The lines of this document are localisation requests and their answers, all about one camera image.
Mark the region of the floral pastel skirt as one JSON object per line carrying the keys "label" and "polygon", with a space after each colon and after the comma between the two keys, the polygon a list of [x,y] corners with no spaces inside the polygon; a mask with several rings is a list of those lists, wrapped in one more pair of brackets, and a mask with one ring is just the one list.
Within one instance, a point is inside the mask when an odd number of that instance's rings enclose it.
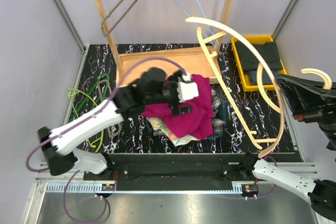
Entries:
{"label": "floral pastel skirt", "polygon": [[186,135],[184,137],[177,137],[163,122],[161,118],[146,118],[149,123],[149,127],[153,130],[154,136],[166,136],[174,146],[186,145],[190,142],[198,142],[200,139],[195,138],[191,135]]}

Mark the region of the navy plaid skirt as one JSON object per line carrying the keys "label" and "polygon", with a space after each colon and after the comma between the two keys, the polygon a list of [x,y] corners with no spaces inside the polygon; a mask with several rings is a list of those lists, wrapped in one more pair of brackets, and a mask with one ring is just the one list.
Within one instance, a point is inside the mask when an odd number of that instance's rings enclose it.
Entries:
{"label": "navy plaid skirt", "polygon": [[[206,107],[207,104],[208,102],[196,98],[192,105],[192,112],[165,116],[161,119],[177,137],[191,135],[200,140],[217,139],[221,137],[226,128],[226,102],[212,89],[211,109]],[[147,121],[146,125],[153,133]]]}

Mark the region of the light wooden hanger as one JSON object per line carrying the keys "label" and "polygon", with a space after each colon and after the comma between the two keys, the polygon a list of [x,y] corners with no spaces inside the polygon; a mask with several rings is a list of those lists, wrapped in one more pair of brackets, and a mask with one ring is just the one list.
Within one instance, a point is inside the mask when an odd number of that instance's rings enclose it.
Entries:
{"label": "light wooden hanger", "polygon": [[[250,141],[252,142],[252,144],[254,145],[255,148],[257,148],[259,150],[258,153],[258,158],[264,158],[267,155],[269,155],[271,152],[273,152],[273,150],[278,146],[283,132],[284,132],[284,128],[285,128],[285,113],[286,113],[286,107],[285,107],[285,101],[284,98],[282,98],[281,95],[281,91],[280,91],[280,87],[276,84],[276,79],[274,77],[274,75],[272,74],[272,71],[270,70],[270,68],[268,67],[268,65],[266,64],[266,62],[264,61],[264,59],[262,58],[262,56],[259,54],[259,52],[254,48],[254,46],[252,45],[252,42],[249,41],[249,37],[244,37],[243,35],[239,34],[237,31],[233,30],[232,28],[228,27],[227,25],[224,25],[220,22],[211,20],[211,19],[207,19],[207,18],[201,18],[201,17],[188,17],[186,20],[186,22],[188,23],[196,23],[196,24],[202,24],[202,25],[208,25],[211,27],[215,27],[219,30],[219,32],[209,36],[209,37],[204,37],[203,36],[203,31],[202,28],[200,26],[197,27],[197,31],[196,31],[196,35],[197,35],[197,40],[200,44],[200,47],[215,75],[215,79],[218,81],[218,83],[220,84],[221,88],[223,89],[226,97],[228,98],[230,104],[232,105],[232,108],[234,109],[237,117],[239,118],[243,128],[245,129],[247,136],[249,137]],[[261,97],[263,98],[263,100],[277,113],[280,114],[280,128],[278,131],[278,135],[276,138],[265,138],[265,139],[256,139],[254,137],[254,135],[256,134],[255,131],[249,129],[245,119],[243,118],[239,108],[237,107],[232,95],[230,94],[226,84],[223,81],[223,78],[221,76],[221,74],[219,73],[219,70],[217,69],[217,67],[215,66],[215,62],[213,60],[214,57],[218,56],[218,53],[214,52],[214,51],[210,51],[207,47],[207,43],[213,41],[213,40],[219,40],[221,38],[223,38],[225,35],[231,35],[232,37],[232,50],[233,50],[233,54],[237,63],[237,69],[239,72],[239,76],[240,76],[240,81],[241,84],[243,86],[243,90],[245,92],[249,92],[249,91],[259,91]],[[251,88],[249,86],[249,82],[246,81],[244,72],[242,70],[241,64],[240,64],[240,59],[238,56],[238,52],[235,46],[235,42],[237,41],[241,41],[253,54],[254,56],[259,60],[259,65],[257,67],[257,86],[254,88]],[[269,75],[271,81],[272,81],[272,86],[273,89],[275,90],[276,94],[277,94],[277,99],[278,99],[278,105],[276,105],[275,103],[272,102],[272,100],[270,99],[270,97],[268,96],[268,94],[265,91],[265,85],[263,85],[262,83],[262,73],[263,70],[265,70],[267,72],[267,74]]]}

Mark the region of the grey velvet hanger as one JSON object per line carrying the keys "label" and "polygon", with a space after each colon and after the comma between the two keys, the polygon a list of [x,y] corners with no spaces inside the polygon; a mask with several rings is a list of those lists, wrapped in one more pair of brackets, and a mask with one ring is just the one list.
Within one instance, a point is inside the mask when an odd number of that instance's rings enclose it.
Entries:
{"label": "grey velvet hanger", "polygon": [[103,103],[103,105],[98,106],[104,119],[103,125],[107,126],[108,136],[113,138],[121,132],[120,125],[116,132],[113,132],[111,129],[113,126],[121,123],[121,116],[116,114],[115,104],[107,96],[104,96],[104,92],[112,93],[110,82],[107,79],[100,80],[98,81],[97,88],[100,101]]}

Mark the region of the lime green plastic hanger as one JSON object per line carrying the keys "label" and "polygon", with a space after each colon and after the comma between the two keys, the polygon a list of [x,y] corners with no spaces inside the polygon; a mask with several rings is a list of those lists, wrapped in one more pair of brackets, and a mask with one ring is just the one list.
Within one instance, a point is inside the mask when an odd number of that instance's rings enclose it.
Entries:
{"label": "lime green plastic hanger", "polygon": [[[84,99],[82,100],[81,104],[78,107],[76,107],[74,100],[78,95],[82,95]],[[68,89],[68,99],[71,104],[72,111],[74,113],[74,115],[70,117],[69,122],[72,122],[75,119],[79,118],[83,114],[82,109],[84,105],[87,105],[89,102],[91,102],[93,106],[91,110],[98,106],[97,102],[94,100],[94,98],[91,97],[90,94],[75,88]],[[101,150],[103,144],[103,138],[104,138],[104,130],[100,132],[99,137],[97,137],[95,140],[87,139],[87,143],[89,147],[92,148],[94,153],[98,153]]]}

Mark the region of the green velvet hanger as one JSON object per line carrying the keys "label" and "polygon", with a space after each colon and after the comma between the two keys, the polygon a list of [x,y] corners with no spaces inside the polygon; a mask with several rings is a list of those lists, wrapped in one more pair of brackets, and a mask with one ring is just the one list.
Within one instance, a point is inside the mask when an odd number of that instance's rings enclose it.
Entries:
{"label": "green velvet hanger", "polygon": [[91,110],[97,107],[111,92],[110,77],[105,72],[100,74],[87,93],[75,88],[68,89],[68,99],[72,108],[68,122],[78,118],[86,106]]}

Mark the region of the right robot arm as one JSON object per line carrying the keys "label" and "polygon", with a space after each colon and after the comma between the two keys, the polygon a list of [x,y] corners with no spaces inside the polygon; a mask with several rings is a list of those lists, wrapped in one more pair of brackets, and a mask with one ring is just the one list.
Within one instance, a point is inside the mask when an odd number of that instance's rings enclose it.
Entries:
{"label": "right robot arm", "polygon": [[[318,123],[329,140],[327,149],[335,150],[335,83],[324,72],[322,82],[280,74],[277,78],[295,120]],[[319,215],[335,221],[335,182],[297,176],[268,163],[255,155],[246,154],[238,167],[244,180],[253,177],[279,186],[304,199]]]}

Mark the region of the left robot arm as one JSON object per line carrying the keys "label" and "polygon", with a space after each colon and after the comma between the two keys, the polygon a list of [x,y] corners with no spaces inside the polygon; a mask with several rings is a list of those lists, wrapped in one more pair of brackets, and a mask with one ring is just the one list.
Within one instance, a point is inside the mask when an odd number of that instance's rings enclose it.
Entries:
{"label": "left robot arm", "polygon": [[78,149],[78,145],[108,127],[141,114],[147,105],[166,104],[173,115],[192,111],[183,103],[198,97],[198,88],[192,76],[177,71],[167,78],[160,68],[150,68],[127,86],[117,90],[113,98],[81,117],[59,128],[42,127],[38,136],[50,174],[62,175],[72,169],[96,174],[103,180],[113,175],[111,161],[106,154]]}

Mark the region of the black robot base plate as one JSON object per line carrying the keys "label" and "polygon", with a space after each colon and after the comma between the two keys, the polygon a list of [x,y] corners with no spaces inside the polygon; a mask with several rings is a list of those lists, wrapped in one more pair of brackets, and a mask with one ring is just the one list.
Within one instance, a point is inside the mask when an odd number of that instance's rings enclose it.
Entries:
{"label": "black robot base plate", "polygon": [[113,163],[105,175],[79,173],[71,182],[81,187],[76,191],[111,193],[117,180],[119,193],[133,191],[159,193],[161,191],[224,191],[232,189],[232,182],[253,181],[251,168],[257,154],[113,154]]}

